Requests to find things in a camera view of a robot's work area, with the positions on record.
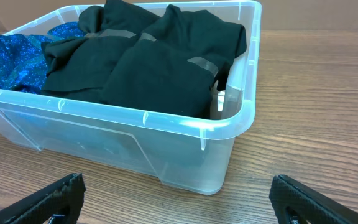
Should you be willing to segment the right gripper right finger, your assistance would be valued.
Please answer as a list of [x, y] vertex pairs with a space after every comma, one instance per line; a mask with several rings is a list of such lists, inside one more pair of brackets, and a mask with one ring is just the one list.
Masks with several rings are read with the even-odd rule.
[[287, 175], [273, 178], [269, 199], [279, 224], [358, 224], [358, 213]]

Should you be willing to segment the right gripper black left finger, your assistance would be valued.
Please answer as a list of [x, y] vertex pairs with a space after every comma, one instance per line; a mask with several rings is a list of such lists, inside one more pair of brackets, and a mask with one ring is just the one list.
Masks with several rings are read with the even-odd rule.
[[82, 174], [69, 174], [0, 210], [0, 224], [76, 224], [85, 192]]

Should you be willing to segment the large black garment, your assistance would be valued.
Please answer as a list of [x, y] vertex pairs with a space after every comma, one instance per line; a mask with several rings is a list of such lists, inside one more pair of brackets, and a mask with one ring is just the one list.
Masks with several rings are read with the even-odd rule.
[[140, 33], [159, 16], [124, 1], [91, 6], [79, 16], [82, 37], [42, 44], [48, 65], [41, 94], [99, 102], [111, 72]]

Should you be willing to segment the blue sequin garment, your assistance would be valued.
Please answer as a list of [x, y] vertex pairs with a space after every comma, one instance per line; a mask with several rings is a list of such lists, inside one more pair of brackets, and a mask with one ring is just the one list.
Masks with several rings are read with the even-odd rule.
[[48, 70], [42, 45], [84, 36], [77, 22], [56, 26], [45, 35], [0, 34], [0, 89], [40, 93]]

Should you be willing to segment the small black garment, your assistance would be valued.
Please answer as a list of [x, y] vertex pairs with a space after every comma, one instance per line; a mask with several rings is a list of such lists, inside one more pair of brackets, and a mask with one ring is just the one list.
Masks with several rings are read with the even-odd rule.
[[212, 89], [224, 90], [246, 29], [207, 10], [169, 5], [119, 59], [101, 92], [113, 106], [208, 119]]

